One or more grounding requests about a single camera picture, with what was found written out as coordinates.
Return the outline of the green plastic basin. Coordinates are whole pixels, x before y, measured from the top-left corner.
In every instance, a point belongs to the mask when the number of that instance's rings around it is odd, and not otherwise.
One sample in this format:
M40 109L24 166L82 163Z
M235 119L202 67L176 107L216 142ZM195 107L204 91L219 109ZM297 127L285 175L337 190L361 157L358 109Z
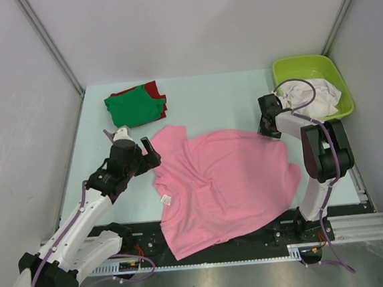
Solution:
M354 110L354 100L344 82L339 70L333 61L322 55L302 55L281 58L272 65L275 86L278 88L288 81L304 81L305 79L324 78L342 92L342 97L337 105L338 113L333 116L321 118L322 120L341 119Z

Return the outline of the pink t shirt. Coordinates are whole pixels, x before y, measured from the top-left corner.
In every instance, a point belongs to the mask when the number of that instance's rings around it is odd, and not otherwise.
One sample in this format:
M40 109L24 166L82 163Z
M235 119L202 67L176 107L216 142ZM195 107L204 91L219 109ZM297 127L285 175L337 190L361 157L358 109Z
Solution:
M162 161L154 171L161 230L176 260L262 228L289 209L301 182L287 145L254 132L189 138L167 126L152 144Z

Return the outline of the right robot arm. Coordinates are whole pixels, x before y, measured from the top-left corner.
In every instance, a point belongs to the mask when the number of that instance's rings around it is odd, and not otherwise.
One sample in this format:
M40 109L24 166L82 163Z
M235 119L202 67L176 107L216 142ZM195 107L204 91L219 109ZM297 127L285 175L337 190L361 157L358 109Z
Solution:
M304 167L309 175L305 196L291 223L276 225L275 244L319 242L334 238L328 221L328 203L336 183L354 166L354 155L342 122L321 121L283 108L278 97L266 94L257 100L261 110L258 133L279 139L289 134L301 141Z

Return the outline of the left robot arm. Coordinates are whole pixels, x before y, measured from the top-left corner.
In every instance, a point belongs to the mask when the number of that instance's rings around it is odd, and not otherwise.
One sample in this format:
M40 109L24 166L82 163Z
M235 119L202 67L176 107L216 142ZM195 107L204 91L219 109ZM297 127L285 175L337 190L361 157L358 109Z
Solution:
M102 165L82 183L82 196L65 223L35 254L25 253L20 271L29 270L31 287L80 287L102 262L135 248L132 230L112 222L95 241L82 247L99 218L109 210L131 178L161 164L161 156L148 138L142 146L129 138L115 140Z

